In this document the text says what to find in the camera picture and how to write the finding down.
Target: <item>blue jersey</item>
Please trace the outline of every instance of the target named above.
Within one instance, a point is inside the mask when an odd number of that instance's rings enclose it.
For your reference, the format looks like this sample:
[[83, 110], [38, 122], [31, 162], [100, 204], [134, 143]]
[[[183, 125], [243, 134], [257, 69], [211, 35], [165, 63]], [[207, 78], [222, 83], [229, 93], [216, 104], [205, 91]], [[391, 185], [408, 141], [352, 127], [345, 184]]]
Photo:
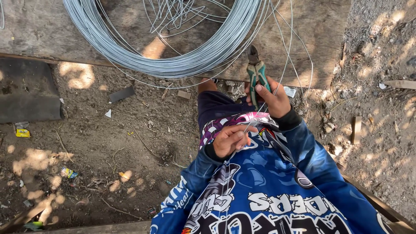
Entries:
[[[224, 126], [255, 121], [251, 145], [225, 162], [206, 154]], [[197, 158], [153, 218], [151, 234], [393, 233], [302, 121], [280, 131], [266, 113], [207, 123]]]

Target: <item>person's left hand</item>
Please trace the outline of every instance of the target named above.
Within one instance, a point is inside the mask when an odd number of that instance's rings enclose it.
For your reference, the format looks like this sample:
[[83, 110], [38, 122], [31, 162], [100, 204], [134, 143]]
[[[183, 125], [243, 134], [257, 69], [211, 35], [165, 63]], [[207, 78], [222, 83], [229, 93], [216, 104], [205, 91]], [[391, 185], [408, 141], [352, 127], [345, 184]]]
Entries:
[[[212, 143], [217, 156], [224, 158], [232, 154], [234, 150], [240, 150], [245, 145], [250, 145], [251, 140], [248, 133], [244, 133], [246, 128], [247, 125], [242, 124], [223, 127]], [[258, 132], [257, 128], [253, 126], [249, 126], [247, 131]]]

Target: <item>dirt ground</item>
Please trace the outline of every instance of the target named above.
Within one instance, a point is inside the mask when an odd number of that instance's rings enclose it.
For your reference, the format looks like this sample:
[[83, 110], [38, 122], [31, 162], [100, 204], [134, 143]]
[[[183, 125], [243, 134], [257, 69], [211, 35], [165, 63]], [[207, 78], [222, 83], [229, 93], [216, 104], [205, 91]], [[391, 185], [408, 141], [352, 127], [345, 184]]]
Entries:
[[[415, 0], [353, 0], [344, 64], [334, 65], [331, 89], [310, 90], [308, 105], [299, 88], [291, 98], [316, 139], [336, 155], [346, 173], [412, 222], [416, 92], [381, 89], [379, 83], [416, 80], [416, 62], [411, 60], [416, 60], [415, 13]], [[338, 46], [341, 59], [344, 45]], [[11, 124], [0, 124], [0, 223], [27, 209], [25, 200], [35, 204], [45, 198], [51, 205], [40, 219], [47, 229], [138, 220], [110, 206], [150, 219], [150, 209], [158, 210], [180, 180], [180, 166], [197, 154], [196, 88], [184, 89], [191, 93], [190, 100], [178, 97], [177, 90], [169, 90], [162, 100], [165, 89], [130, 80], [116, 68], [66, 62], [51, 68], [67, 119], [30, 123], [29, 139], [16, 137]], [[170, 84], [126, 72], [153, 85]], [[174, 81], [172, 87], [196, 82]], [[110, 93], [130, 85], [135, 96], [108, 103]], [[233, 99], [243, 95], [242, 87], [236, 82]], [[221, 81], [219, 90], [225, 89]], [[104, 116], [109, 109], [111, 118]], [[352, 145], [354, 116], [362, 116], [363, 124], [360, 144]], [[62, 167], [79, 176], [60, 176]]]

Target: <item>pliers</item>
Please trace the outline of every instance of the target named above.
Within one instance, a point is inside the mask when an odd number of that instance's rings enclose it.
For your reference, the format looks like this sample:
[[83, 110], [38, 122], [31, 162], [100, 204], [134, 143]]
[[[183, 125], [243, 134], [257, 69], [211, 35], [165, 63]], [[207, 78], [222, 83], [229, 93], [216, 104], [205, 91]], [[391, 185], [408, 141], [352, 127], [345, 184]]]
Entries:
[[254, 45], [250, 45], [248, 48], [248, 61], [247, 73], [250, 77], [250, 98], [255, 107], [255, 110], [258, 111], [260, 107], [257, 102], [255, 89], [257, 80], [260, 80], [261, 85], [266, 87], [269, 92], [271, 92], [271, 90], [269, 82], [267, 82], [266, 76], [264, 74], [266, 65], [263, 63], [263, 61], [259, 60], [259, 53]]

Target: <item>black rubber mat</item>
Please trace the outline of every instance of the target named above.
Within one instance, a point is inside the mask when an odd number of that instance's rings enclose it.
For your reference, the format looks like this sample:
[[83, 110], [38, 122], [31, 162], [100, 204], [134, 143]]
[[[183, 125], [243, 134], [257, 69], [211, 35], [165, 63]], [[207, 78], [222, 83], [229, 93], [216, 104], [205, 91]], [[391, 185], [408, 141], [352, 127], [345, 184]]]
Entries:
[[62, 119], [48, 64], [0, 57], [0, 123]]

